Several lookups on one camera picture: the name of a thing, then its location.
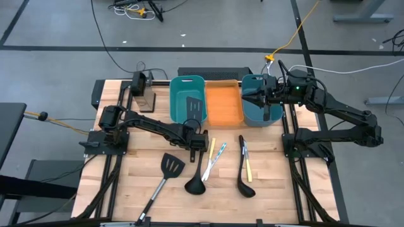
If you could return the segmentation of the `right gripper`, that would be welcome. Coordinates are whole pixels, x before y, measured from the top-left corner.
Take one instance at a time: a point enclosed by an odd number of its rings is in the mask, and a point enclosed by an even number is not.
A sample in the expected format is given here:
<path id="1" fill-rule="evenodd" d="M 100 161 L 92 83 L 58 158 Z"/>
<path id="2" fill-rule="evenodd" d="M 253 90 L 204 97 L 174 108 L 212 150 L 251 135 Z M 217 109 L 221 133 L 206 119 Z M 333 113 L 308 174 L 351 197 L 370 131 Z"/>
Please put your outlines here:
<path id="1" fill-rule="evenodd" d="M 270 76 L 269 74 L 264 74 L 263 79 L 263 90 L 257 89 L 245 93 L 242 95 L 242 99 L 259 108 L 264 108 L 263 120 L 267 121 L 271 119 L 271 104 L 276 103 L 275 99 L 283 92 L 284 84 L 280 82 L 280 78 Z"/>

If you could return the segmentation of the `white-handled utensil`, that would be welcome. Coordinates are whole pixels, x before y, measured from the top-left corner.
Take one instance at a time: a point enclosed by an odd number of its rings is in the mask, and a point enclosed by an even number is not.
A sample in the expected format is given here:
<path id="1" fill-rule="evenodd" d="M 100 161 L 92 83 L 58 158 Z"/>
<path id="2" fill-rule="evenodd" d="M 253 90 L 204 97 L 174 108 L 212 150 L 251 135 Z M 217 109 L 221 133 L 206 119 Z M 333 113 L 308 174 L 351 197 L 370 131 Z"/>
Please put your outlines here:
<path id="1" fill-rule="evenodd" d="M 213 163 L 211 158 L 212 158 L 213 151 L 214 151 L 214 148 L 215 148 L 215 142 L 216 142 L 216 139 L 213 138 L 212 141 L 211 141 L 211 144 L 210 144 L 210 151 L 209 151 L 209 157 L 208 157 L 208 166 L 206 167 L 206 170 L 205 170 L 205 172 L 204 172 L 204 174 L 202 176 L 202 181 L 203 182 L 208 179 L 209 174 L 210 174 L 210 170 L 211 170 L 212 163 Z"/>

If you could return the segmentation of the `teal-white patterned handle knife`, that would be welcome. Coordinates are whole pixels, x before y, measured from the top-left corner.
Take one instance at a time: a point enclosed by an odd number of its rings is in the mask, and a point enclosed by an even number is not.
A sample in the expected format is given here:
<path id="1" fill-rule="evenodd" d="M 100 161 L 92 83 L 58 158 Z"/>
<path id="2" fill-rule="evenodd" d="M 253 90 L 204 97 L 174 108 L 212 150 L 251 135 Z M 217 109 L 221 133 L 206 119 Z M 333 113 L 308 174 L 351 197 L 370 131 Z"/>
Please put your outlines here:
<path id="1" fill-rule="evenodd" d="M 213 168 L 213 166 L 215 165 L 215 163 L 217 162 L 217 160 L 219 159 L 219 157 L 223 153 L 226 146 L 227 146 L 227 143 L 222 144 L 222 147 L 220 148 L 218 154 L 215 156 L 214 160 L 211 159 L 211 156 L 213 154 L 213 148 L 211 148 L 210 156 L 209 156 L 209 159 L 208 159 L 208 166 L 207 166 L 207 168 L 206 168 L 206 170 L 205 170 L 205 172 L 203 174 L 203 177 L 202 177 L 203 182 L 208 180 L 208 177 L 210 175 L 211 169 Z"/>

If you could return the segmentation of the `black spatula red-button handle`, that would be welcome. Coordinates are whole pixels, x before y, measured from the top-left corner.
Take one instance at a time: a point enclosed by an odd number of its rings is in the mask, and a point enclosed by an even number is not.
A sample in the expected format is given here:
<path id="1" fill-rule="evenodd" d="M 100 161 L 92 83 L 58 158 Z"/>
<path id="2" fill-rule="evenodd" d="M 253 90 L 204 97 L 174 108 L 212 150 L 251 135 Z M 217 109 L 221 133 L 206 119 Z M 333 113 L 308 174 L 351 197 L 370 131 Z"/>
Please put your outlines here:
<path id="1" fill-rule="evenodd" d="M 187 120 L 194 119 L 198 122 L 202 121 L 203 116 L 203 102 L 198 98 L 193 98 L 191 96 L 186 97 L 186 112 Z"/>

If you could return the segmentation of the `black slotted turner steel handle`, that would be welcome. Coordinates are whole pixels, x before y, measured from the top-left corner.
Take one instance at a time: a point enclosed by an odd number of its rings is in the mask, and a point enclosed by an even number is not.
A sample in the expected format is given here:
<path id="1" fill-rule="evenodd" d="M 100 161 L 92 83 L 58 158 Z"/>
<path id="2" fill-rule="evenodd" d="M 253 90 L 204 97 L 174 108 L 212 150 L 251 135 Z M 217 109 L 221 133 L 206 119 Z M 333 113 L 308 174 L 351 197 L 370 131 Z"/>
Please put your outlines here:
<path id="1" fill-rule="evenodd" d="M 182 173 L 185 165 L 186 164 L 183 161 L 181 161 L 179 158 L 176 158 L 171 154 L 165 153 L 163 155 L 160 165 L 160 169 L 163 173 L 163 178 L 159 183 L 158 187 L 156 188 L 156 190 L 154 191 L 152 197 L 146 204 L 145 208 L 141 212 L 139 218 L 135 222 L 136 226 L 139 226 L 143 222 L 147 212 L 150 210 L 152 204 L 154 203 L 162 187 L 165 185 L 166 181 L 170 178 L 177 178 Z"/>

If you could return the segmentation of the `plain black ladle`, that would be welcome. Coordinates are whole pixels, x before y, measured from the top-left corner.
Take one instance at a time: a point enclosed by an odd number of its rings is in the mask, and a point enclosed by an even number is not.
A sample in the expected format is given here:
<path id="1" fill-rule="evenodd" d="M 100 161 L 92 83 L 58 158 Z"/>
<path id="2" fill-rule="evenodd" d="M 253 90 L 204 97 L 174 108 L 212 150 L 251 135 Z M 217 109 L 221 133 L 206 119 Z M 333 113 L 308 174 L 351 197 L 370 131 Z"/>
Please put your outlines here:
<path id="1" fill-rule="evenodd" d="M 199 152 L 198 165 L 195 174 L 184 186 L 186 192 L 192 195 L 202 195 L 206 191 L 206 187 L 201 179 L 201 164 L 203 160 L 204 152 Z"/>

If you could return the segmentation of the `yellow-handled table knife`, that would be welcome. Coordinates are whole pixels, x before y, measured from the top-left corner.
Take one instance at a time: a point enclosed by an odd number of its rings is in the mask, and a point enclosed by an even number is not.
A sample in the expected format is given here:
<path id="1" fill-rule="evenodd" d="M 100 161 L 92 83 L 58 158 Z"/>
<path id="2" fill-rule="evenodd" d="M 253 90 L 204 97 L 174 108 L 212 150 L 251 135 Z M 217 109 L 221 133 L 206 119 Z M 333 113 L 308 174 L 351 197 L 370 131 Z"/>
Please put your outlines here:
<path id="1" fill-rule="evenodd" d="M 252 177 L 252 171 L 251 171 L 251 166 L 250 166 L 250 162 L 249 162 L 249 152 L 248 152 L 246 144 L 244 145 L 244 156 L 246 159 L 247 181 L 252 182 L 253 177 Z"/>

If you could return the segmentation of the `black ladle with white label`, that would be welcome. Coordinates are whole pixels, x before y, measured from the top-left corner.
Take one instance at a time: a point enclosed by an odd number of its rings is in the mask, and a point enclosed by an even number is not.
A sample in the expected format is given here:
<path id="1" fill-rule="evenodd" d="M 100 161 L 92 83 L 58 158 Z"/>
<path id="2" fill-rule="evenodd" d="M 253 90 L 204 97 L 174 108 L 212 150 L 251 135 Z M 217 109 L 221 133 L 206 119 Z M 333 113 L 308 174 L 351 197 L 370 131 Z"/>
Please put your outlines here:
<path id="1" fill-rule="evenodd" d="M 237 175 L 237 188 L 239 192 L 246 198 L 252 198 L 256 195 L 256 192 L 248 185 L 246 185 L 242 181 L 242 167 L 244 162 L 246 162 L 245 156 L 244 156 L 244 145 L 247 145 L 247 142 L 244 140 L 242 135 L 239 135 L 239 145 L 240 145 L 240 150 L 241 150 L 241 156 L 240 156 L 240 163 L 239 163 L 239 170 L 238 170 L 238 175 Z"/>

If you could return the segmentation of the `dark blue-teal plastic bin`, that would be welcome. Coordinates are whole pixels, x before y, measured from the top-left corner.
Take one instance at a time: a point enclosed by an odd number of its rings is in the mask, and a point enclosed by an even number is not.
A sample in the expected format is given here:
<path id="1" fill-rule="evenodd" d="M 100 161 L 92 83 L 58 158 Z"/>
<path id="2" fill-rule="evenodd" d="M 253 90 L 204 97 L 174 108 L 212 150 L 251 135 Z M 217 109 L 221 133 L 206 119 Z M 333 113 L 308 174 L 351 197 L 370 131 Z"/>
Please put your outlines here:
<path id="1" fill-rule="evenodd" d="M 242 95 L 257 90 L 263 84 L 261 75 L 248 74 L 243 77 L 241 88 Z M 244 122 L 249 127 L 267 127 L 274 124 L 283 117 L 283 108 L 280 105 L 272 105 L 270 108 L 270 119 L 264 120 L 264 109 L 259 108 L 253 103 L 242 100 L 244 112 Z"/>

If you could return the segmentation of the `orange plastic bin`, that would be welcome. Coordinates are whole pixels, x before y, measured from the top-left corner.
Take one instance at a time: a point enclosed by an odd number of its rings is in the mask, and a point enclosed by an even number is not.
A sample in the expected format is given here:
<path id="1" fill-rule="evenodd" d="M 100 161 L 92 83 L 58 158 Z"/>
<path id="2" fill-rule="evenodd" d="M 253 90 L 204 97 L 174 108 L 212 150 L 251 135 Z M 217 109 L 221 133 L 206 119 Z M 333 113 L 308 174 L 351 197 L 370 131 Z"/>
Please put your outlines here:
<path id="1" fill-rule="evenodd" d="M 211 126 L 235 126 L 244 121 L 237 80 L 207 81 L 205 88 L 208 123 Z"/>

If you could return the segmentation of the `light teal plastic bin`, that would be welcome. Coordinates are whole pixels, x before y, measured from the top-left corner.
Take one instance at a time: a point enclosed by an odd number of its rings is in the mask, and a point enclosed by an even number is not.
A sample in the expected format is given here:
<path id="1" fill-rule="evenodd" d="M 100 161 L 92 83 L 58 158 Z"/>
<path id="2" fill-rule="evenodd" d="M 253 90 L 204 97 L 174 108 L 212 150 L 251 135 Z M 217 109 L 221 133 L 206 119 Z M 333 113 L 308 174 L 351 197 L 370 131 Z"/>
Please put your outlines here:
<path id="1" fill-rule="evenodd" d="M 205 101 L 205 80 L 201 76 L 178 76 L 171 80 L 169 85 L 170 118 L 173 122 L 183 123 L 189 119 L 187 112 L 187 97 L 201 101 L 199 109 L 201 117 L 197 119 L 203 123 L 207 119 Z"/>

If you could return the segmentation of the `black perforated computer case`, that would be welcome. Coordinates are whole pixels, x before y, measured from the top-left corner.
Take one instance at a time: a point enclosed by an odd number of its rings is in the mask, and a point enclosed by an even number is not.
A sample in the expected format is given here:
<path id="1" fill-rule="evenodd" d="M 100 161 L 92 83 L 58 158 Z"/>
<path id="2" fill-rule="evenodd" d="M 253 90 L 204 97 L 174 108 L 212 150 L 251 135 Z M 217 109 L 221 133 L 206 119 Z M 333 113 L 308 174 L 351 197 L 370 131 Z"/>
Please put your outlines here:
<path id="1" fill-rule="evenodd" d="M 205 81 L 230 80 L 242 81 L 253 72 L 249 67 L 179 67 L 178 76 L 201 76 Z"/>

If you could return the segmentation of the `black power box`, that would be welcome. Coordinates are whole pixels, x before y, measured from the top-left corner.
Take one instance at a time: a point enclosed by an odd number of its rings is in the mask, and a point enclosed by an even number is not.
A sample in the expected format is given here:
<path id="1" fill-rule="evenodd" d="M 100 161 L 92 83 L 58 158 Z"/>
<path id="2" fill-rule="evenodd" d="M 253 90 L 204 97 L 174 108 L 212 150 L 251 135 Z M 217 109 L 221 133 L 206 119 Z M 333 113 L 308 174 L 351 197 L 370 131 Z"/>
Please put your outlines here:
<path id="1" fill-rule="evenodd" d="M 104 90 L 104 84 L 104 79 L 98 79 L 95 81 L 91 95 L 91 105 L 95 110 L 98 110 L 102 92 Z"/>

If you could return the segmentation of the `grey metal desk leg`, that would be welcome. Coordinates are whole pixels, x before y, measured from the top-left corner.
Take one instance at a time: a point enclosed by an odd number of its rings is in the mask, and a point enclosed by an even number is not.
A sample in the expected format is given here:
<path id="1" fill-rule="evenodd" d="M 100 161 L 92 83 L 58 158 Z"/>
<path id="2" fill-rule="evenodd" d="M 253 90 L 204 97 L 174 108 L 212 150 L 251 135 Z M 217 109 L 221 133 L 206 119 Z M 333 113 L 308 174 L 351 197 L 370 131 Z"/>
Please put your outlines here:
<path id="1" fill-rule="evenodd" d="M 369 0 L 358 13 L 350 15 L 334 15 L 333 21 L 340 23 L 389 23 L 394 19 L 391 14 L 378 14 L 376 11 L 385 2 L 385 0 Z"/>
<path id="2" fill-rule="evenodd" d="M 367 98 L 364 103 L 366 105 L 404 105 L 404 96 Z"/>

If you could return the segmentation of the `black tripod leg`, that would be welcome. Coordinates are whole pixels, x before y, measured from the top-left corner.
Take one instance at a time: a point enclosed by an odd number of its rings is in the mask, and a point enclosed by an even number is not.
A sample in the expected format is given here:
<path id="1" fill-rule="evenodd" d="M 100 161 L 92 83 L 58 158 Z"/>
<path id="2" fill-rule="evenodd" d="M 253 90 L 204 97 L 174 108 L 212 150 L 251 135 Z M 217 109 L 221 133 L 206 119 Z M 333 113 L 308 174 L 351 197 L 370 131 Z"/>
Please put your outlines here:
<path id="1" fill-rule="evenodd" d="M 162 11 L 157 7 L 157 5 L 152 0 L 147 0 L 149 6 L 151 7 L 152 11 L 155 13 L 155 16 L 160 22 L 163 22 Z"/>

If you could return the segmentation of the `grey bench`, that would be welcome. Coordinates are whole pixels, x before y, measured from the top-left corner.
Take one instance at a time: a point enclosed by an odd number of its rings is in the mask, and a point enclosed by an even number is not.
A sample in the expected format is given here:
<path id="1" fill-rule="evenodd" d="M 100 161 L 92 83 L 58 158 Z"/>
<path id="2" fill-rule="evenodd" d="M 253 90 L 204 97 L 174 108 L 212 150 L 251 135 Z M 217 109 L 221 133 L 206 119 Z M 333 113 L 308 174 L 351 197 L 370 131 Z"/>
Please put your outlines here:
<path id="1" fill-rule="evenodd" d="M 27 180 L 48 181 L 50 183 L 78 188 L 80 168 L 84 161 L 32 160 L 26 174 Z M 68 199 L 48 197 L 21 197 L 17 200 L 8 224 L 16 224 L 23 212 L 47 213 L 61 207 Z"/>

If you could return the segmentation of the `black flat beam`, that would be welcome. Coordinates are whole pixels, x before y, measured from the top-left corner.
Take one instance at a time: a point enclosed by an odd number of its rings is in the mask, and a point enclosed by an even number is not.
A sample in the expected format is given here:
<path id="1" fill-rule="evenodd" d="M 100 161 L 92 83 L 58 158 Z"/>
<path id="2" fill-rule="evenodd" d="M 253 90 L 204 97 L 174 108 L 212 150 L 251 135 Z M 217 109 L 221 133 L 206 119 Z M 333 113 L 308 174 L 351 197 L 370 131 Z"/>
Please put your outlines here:
<path id="1" fill-rule="evenodd" d="M 0 175 L 0 194 L 69 199 L 77 191 L 68 187 Z"/>

